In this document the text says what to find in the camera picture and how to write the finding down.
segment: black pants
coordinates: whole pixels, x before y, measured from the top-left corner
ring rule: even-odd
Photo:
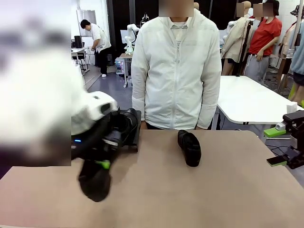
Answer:
[[[220,115],[218,115],[218,117],[219,117],[219,118],[218,118],[218,122],[217,122],[217,130],[220,130]],[[154,127],[154,126],[152,126],[151,124],[148,124],[148,123],[146,123],[146,124],[147,124],[148,130],[161,130],[160,128]],[[210,124],[208,130],[211,130],[211,127],[212,127],[212,122],[211,122],[211,124]]]
[[[107,65],[108,65],[108,48],[100,51],[99,53],[95,51],[96,55],[96,65],[100,67],[100,73],[103,75],[107,74]]]

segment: gray floor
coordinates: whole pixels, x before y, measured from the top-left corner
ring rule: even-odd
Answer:
[[[266,85],[270,88],[275,90],[277,85],[276,85],[276,80],[273,78],[273,74],[267,74],[267,80],[266,80]],[[124,88],[124,78],[117,76],[115,73],[108,73],[107,78],[98,78],[95,83],[88,89],[88,92],[94,92],[94,91],[102,91],[110,96],[112,96],[117,102],[118,105],[122,109],[128,109],[132,107],[132,88]],[[290,88],[292,86],[292,80],[289,80],[288,88],[283,91],[283,95],[286,96],[288,95]],[[223,130],[249,130],[253,131],[254,133],[258,134],[258,127],[259,126],[253,126],[253,125],[239,125],[230,122],[225,118],[224,121],[224,115],[221,115],[222,117],[222,122],[221,126]],[[275,147],[278,146],[289,146],[289,141],[286,140],[269,140],[266,142],[267,145],[272,145]],[[277,154],[282,154],[282,152],[279,149],[273,150],[273,152]],[[299,181],[299,183],[304,187],[304,166],[300,167],[296,170],[290,170],[291,173],[295,176],[295,178]]]

